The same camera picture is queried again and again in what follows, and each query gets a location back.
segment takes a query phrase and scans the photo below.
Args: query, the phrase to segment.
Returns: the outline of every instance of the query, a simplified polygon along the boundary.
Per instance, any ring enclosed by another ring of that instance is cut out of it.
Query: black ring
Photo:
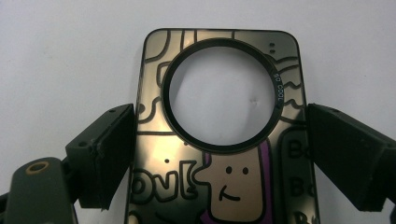
[[[253,137],[242,143],[228,145],[228,146],[218,146],[198,140],[193,136],[191,136],[189,133],[187,133],[180,126],[180,124],[177,122],[172,112],[172,108],[169,100],[169,90],[171,86],[172,77],[176,72],[178,66],[194,52],[201,49],[208,49],[212,47],[228,47],[233,49],[240,49],[245,53],[249,54],[250,56],[255,58],[267,70],[274,85],[275,105],[271,118],[268,120],[267,124],[259,133],[257,133],[256,135],[254,135]],[[254,146],[257,146],[275,128],[282,114],[283,104],[284,104],[282,80],[278,72],[276,71],[274,65],[267,59],[267,56],[265,56],[262,52],[255,49],[254,47],[248,45],[247,43],[234,39],[227,39],[227,38],[213,38],[213,39],[203,40],[195,44],[192,44],[191,46],[182,50],[175,57],[175,59],[169,64],[165,72],[163,78],[163,87],[162,87],[162,99],[163,99],[163,112],[165,114],[165,118],[168,121],[171,128],[174,130],[175,133],[177,133],[179,137],[181,137],[185,142],[187,142],[193,147],[196,147],[206,152],[221,153],[221,154],[240,152],[246,149],[250,149]]]

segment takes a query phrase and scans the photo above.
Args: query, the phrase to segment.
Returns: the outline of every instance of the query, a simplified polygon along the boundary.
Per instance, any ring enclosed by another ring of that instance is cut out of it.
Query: cartoon mouth
[[[228,200],[231,200],[231,201],[241,201],[240,197],[234,197],[234,196],[231,196],[231,195],[227,194],[226,192],[224,192],[225,189],[227,189],[227,185],[224,185],[224,187],[220,191],[220,195],[219,195],[219,200],[220,201],[222,201],[223,197],[228,199]]]

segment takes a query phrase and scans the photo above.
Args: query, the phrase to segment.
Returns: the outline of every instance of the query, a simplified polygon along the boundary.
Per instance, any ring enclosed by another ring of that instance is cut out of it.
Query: rounded rectangle plate
[[[240,49],[267,70],[273,114],[251,139],[215,146],[177,123],[173,73],[200,49]],[[126,222],[319,223],[298,44],[279,31],[160,29],[146,39]]]

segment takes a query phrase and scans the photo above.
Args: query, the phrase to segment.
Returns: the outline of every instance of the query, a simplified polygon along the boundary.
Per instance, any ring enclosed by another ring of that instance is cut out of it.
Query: white surface
[[[0,2],[0,193],[12,173],[64,146],[111,107],[134,103],[145,36],[161,27],[272,29],[293,34],[308,103],[336,107],[396,138],[396,2]],[[389,223],[359,213],[317,170],[322,224]],[[108,212],[121,223],[126,182]]]

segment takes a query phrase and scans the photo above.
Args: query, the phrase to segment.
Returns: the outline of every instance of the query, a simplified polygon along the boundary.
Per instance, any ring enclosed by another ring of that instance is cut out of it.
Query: cartoon eye
[[[244,175],[247,175],[247,174],[248,174],[248,168],[245,167],[245,168],[242,170],[242,173],[244,173]]]
[[[225,172],[227,172],[227,174],[230,174],[233,171],[233,167],[231,166],[227,166],[227,168],[225,169]]]

